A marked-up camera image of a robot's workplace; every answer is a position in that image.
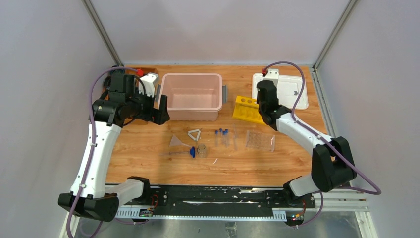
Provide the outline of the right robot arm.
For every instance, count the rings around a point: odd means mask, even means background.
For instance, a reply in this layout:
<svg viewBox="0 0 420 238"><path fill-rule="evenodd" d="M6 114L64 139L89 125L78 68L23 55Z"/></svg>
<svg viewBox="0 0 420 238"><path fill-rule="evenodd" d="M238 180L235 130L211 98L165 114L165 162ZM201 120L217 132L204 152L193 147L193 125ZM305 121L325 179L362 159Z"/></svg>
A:
<svg viewBox="0 0 420 238"><path fill-rule="evenodd" d="M311 172L283 186L283 200L289 207L302 202L303 196L329 192L356 178L350 145L342 136L333 138L298 120L292 110L279 103L272 81L257 83L258 111L265 124L301 145L312 157Z"/></svg>

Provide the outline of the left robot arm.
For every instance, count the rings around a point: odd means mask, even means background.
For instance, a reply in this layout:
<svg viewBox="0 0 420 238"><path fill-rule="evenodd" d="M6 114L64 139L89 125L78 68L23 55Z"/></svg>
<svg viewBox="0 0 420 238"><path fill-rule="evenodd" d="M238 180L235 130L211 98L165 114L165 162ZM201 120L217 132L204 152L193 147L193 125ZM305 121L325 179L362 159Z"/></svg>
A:
<svg viewBox="0 0 420 238"><path fill-rule="evenodd" d="M88 142L77 177L58 205L75 216L110 222L117 210L131 200L140 205L152 198L150 181L131 176L110 189L105 187L111 154L126 119L139 119L162 125L169 121L167 96L161 95L154 107L159 76L148 73L113 73L107 96L92 103Z"/></svg>

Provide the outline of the clear glass test tube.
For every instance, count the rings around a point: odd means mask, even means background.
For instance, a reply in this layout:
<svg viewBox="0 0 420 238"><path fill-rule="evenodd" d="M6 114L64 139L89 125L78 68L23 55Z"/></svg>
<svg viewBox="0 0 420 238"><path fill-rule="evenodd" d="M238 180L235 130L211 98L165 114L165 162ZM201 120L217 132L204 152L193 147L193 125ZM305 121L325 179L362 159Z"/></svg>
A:
<svg viewBox="0 0 420 238"><path fill-rule="evenodd" d="M233 129L233 135L235 135L237 137L237 131L236 131L236 126L235 124L232 124L232 129Z"/></svg>
<svg viewBox="0 0 420 238"><path fill-rule="evenodd" d="M232 145L233 145L234 151L237 151L237 143L236 143L235 135L232 136Z"/></svg>

